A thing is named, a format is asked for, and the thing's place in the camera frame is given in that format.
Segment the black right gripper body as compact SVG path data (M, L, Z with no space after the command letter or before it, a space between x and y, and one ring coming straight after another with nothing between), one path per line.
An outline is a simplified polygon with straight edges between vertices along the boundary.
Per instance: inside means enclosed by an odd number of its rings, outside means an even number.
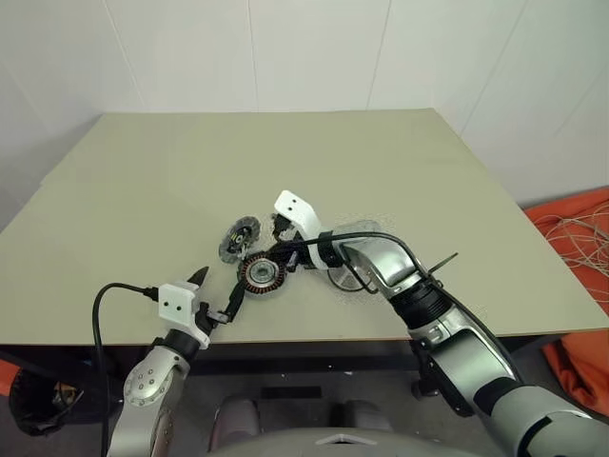
M274 259L285 266L287 272L295 272L298 266L312 268L307 247L288 248L286 245L304 238L295 226L282 215L274 216Z

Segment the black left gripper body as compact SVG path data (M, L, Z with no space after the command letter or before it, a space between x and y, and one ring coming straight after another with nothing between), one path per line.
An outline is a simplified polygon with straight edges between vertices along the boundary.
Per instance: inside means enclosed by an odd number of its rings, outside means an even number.
M201 302L199 310L194 315L196 327L207 337L211 337L212 331L219 325L232 322L232 316L224 311L211 309L209 304Z

